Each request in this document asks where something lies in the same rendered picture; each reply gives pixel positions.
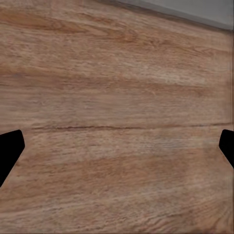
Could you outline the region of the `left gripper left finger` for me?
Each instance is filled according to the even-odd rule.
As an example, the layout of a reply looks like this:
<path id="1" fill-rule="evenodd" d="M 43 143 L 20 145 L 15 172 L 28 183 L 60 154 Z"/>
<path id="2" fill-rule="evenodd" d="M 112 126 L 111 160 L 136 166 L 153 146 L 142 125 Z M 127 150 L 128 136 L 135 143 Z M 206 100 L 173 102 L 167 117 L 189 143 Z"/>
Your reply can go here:
<path id="1" fill-rule="evenodd" d="M 21 130 L 0 135 L 0 187 L 25 148 Z"/>

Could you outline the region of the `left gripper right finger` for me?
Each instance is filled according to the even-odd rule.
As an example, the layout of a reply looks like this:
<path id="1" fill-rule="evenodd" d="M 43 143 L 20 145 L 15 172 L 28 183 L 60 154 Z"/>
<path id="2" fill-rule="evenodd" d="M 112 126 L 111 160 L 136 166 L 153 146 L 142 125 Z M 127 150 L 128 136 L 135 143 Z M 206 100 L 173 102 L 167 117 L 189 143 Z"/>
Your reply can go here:
<path id="1" fill-rule="evenodd" d="M 219 147 L 224 153 L 227 160 L 231 163 L 234 168 L 234 132 L 229 130 L 223 130 L 220 141 Z"/>

